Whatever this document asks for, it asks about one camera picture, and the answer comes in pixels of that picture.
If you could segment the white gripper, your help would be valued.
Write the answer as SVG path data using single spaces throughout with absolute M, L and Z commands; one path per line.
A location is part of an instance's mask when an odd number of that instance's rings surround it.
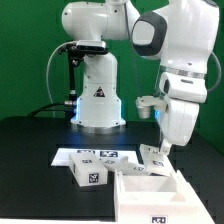
M 172 145 L 185 146 L 192 135 L 199 113 L 199 105 L 172 98 L 165 98 L 164 112 L 157 111 L 162 141 L 159 152 L 168 155 Z

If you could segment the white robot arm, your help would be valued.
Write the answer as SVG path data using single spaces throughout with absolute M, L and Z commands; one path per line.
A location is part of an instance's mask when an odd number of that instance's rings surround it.
M 136 100 L 141 118 L 155 111 L 161 132 L 158 151 L 167 155 L 173 145 L 186 145 L 207 97 L 204 77 L 218 23 L 219 7 L 213 0 L 168 0 L 144 14 L 130 0 L 68 4 L 63 28 L 73 38 L 74 60 L 84 63 L 83 92 L 71 122 L 90 132 L 125 124 L 116 94 L 117 60 L 106 41 L 128 39 L 139 56 L 160 62 L 156 94 Z

